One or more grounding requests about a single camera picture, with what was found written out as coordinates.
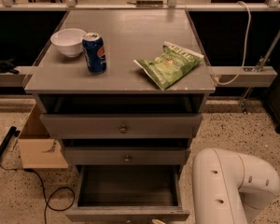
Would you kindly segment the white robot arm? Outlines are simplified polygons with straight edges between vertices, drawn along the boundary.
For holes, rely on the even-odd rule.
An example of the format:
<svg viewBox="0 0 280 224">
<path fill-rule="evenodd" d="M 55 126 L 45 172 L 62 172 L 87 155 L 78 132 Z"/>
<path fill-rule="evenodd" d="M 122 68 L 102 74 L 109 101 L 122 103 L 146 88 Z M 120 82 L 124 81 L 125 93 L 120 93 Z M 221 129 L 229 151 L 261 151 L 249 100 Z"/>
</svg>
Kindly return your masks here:
<svg viewBox="0 0 280 224">
<path fill-rule="evenodd" d="M 252 224 L 280 191 L 280 177 L 267 161 L 221 148 L 193 156 L 195 224 Z"/>
</svg>

